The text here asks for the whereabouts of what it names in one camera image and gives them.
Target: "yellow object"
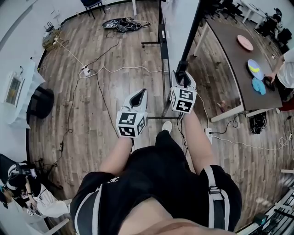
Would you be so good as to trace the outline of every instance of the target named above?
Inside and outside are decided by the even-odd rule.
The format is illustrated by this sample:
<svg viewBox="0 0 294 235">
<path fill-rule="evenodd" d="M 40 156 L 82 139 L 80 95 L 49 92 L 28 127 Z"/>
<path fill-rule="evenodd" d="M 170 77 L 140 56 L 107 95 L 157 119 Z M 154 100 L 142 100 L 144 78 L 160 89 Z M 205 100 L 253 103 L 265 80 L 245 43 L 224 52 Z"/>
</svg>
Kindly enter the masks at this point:
<svg viewBox="0 0 294 235">
<path fill-rule="evenodd" d="M 254 73 L 258 73 L 259 72 L 259 68 L 253 68 L 252 66 L 249 65 L 249 69 L 254 72 Z"/>
</svg>

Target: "blue plate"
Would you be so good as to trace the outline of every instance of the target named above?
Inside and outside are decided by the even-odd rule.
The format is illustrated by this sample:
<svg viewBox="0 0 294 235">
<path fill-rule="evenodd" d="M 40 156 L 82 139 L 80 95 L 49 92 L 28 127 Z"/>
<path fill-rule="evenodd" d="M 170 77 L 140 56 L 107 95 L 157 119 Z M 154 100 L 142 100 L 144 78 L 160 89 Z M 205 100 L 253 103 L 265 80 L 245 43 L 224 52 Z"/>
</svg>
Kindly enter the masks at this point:
<svg viewBox="0 0 294 235">
<path fill-rule="evenodd" d="M 254 61 L 254 60 L 248 60 L 247 65 L 248 65 L 248 69 L 251 72 L 251 74 L 253 75 L 253 77 L 256 77 L 259 80 L 262 80 L 263 79 L 263 72 L 261 70 L 261 67 L 259 66 L 259 64 L 256 61 Z M 250 69 L 250 67 L 252 67 L 254 69 L 259 68 L 259 71 L 255 73 L 255 72 L 253 72 Z"/>
</svg>

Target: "blue cloth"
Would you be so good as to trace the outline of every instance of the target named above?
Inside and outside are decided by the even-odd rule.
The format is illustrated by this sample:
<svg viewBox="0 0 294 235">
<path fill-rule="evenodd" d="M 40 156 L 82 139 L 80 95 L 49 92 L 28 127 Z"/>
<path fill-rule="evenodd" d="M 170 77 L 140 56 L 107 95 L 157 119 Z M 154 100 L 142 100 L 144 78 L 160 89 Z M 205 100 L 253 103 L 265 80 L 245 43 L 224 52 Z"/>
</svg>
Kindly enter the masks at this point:
<svg viewBox="0 0 294 235">
<path fill-rule="evenodd" d="M 261 80 L 257 78 L 252 79 L 253 89 L 264 95 L 266 93 L 266 87 Z"/>
</svg>

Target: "pink plate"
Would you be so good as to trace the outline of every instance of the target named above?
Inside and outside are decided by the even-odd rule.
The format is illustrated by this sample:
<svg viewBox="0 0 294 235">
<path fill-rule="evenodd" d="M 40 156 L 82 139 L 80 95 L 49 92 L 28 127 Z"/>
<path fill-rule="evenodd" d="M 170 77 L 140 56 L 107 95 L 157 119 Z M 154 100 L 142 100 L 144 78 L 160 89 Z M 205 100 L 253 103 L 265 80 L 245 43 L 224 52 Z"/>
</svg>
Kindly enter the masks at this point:
<svg viewBox="0 0 294 235">
<path fill-rule="evenodd" d="M 247 50 L 253 50 L 252 44 L 244 36 L 238 35 L 237 36 L 237 40 L 241 44 L 241 46 L 244 47 L 245 49 L 247 49 Z"/>
</svg>

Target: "dark table top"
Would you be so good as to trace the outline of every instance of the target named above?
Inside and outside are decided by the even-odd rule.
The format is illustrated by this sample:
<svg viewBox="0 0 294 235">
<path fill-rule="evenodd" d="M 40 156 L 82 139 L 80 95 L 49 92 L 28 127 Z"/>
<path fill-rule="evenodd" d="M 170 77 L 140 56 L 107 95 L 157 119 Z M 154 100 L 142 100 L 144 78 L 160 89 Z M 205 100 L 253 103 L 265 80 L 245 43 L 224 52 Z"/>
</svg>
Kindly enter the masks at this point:
<svg viewBox="0 0 294 235">
<path fill-rule="evenodd" d="M 223 24 L 210 19 L 208 19 L 207 22 L 217 37 L 231 65 L 239 87 L 244 109 L 256 110 L 282 107 L 282 101 L 277 88 L 275 91 L 271 91 L 266 87 L 265 95 L 261 95 L 253 89 L 253 76 L 248 70 L 248 60 L 255 60 L 264 74 L 271 73 L 271 67 L 250 34 L 232 25 Z M 238 35 L 246 37 L 251 42 L 253 51 L 245 50 L 238 43 Z"/>
</svg>

